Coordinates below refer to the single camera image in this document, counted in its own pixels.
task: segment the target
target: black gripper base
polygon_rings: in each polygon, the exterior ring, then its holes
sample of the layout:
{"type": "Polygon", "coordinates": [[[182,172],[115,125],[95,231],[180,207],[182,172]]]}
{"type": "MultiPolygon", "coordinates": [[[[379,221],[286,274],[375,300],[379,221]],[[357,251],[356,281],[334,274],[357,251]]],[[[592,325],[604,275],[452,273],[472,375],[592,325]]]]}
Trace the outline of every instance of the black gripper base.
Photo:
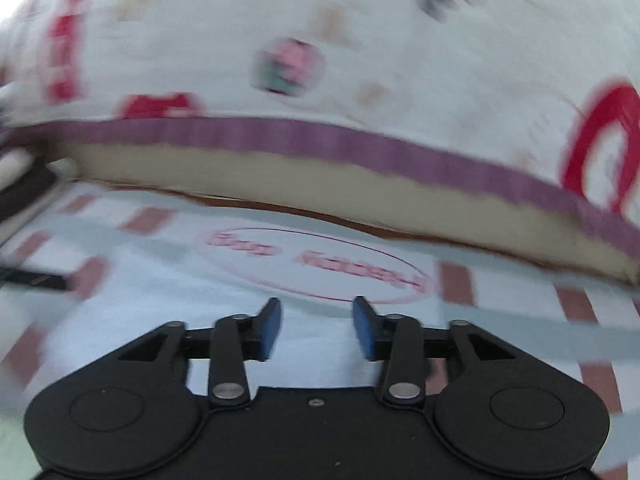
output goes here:
{"type": "MultiPolygon", "coordinates": [[[[385,406],[372,388],[261,388],[248,406],[211,412],[188,450],[136,480],[354,478],[506,480],[448,452],[421,410],[385,406]]],[[[596,477],[582,470],[557,480],[596,477]]]]}

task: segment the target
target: small screw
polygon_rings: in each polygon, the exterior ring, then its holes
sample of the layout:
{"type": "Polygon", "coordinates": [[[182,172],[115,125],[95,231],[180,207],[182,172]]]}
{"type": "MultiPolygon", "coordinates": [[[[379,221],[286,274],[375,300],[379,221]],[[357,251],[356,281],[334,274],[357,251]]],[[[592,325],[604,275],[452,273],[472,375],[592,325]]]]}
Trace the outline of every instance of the small screw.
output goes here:
{"type": "Polygon", "coordinates": [[[420,395],[420,386],[413,383],[396,383],[389,387],[389,393],[396,399],[415,399],[420,395]]]}
{"type": "Polygon", "coordinates": [[[244,394],[244,388],[238,383],[220,383],[212,392],[219,399],[232,400],[244,394]]]}

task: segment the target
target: red pattern print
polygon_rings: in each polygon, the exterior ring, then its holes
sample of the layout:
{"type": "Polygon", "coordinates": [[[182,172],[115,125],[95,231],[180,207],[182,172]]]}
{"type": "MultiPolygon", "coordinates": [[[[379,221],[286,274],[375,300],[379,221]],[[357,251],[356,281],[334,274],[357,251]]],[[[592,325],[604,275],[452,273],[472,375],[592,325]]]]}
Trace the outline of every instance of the red pattern print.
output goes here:
{"type": "Polygon", "coordinates": [[[43,341],[44,334],[31,325],[4,358],[4,363],[8,365],[22,387],[31,382],[42,364],[40,351],[43,341]]]}
{"type": "Polygon", "coordinates": [[[317,269],[332,270],[350,274],[351,276],[380,280],[380,282],[387,282],[395,288],[404,288],[405,285],[408,285],[413,287],[419,294],[428,293],[428,279],[420,274],[405,276],[402,272],[385,269],[384,267],[375,267],[367,262],[352,262],[339,256],[328,257],[324,253],[311,250],[306,250],[299,254],[293,261],[303,266],[308,265],[317,269]]]}
{"type": "Polygon", "coordinates": [[[304,84],[312,71],[315,52],[312,48],[299,41],[279,43],[273,53],[274,60],[285,67],[282,76],[287,81],[304,84]]]}
{"type": "Polygon", "coordinates": [[[562,187],[584,197],[584,171],[591,152],[608,126],[620,123],[626,132],[626,152],[610,209],[620,213],[640,170],[640,96],[627,82],[607,86],[596,99],[575,137],[562,187]]]}
{"type": "Polygon", "coordinates": [[[207,241],[207,245],[228,247],[233,251],[244,251],[248,256],[276,256],[282,252],[280,247],[252,242],[251,240],[239,240],[231,233],[215,233],[207,241]]]}
{"type": "Polygon", "coordinates": [[[202,110],[193,94],[176,93],[167,97],[129,96],[120,116],[123,119],[161,119],[168,117],[200,117],[202,110]]]}
{"type": "Polygon", "coordinates": [[[89,0],[64,0],[47,31],[44,86],[47,100],[59,105],[82,98],[79,43],[89,0]]]}

